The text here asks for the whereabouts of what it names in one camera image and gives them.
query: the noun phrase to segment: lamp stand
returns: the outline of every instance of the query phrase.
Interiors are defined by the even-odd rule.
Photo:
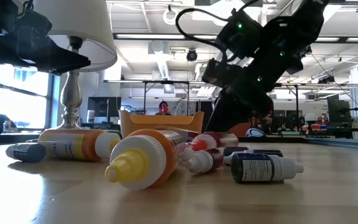
[[[72,52],[78,53],[82,43],[83,40],[81,38],[70,37]],[[62,115],[63,123],[58,127],[58,129],[81,129],[81,127],[77,124],[77,111],[82,103],[82,94],[80,90],[80,83],[78,81],[79,75],[79,69],[68,72],[65,86],[63,87],[62,94],[60,95],[60,103],[65,107],[65,113]]]

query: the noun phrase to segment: laboratory room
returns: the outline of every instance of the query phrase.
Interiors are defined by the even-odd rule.
[[[0,0],[0,223],[358,223],[358,0]]]

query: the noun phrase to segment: red dropper tip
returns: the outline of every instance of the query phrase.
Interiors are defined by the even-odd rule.
[[[206,141],[199,139],[199,140],[191,143],[191,149],[194,151],[207,149]]]

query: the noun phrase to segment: computer monitor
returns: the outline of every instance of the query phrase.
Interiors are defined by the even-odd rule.
[[[351,124],[349,102],[344,100],[328,100],[328,116],[331,124]]]
[[[88,110],[94,110],[95,117],[118,117],[121,97],[89,97]]]

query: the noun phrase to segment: wooden table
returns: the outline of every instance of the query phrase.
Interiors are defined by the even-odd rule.
[[[179,168],[159,189],[130,192],[104,179],[106,163],[22,164],[0,147],[0,223],[358,224],[358,149],[246,144],[279,149],[305,165],[284,184],[236,184],[225,167]]]

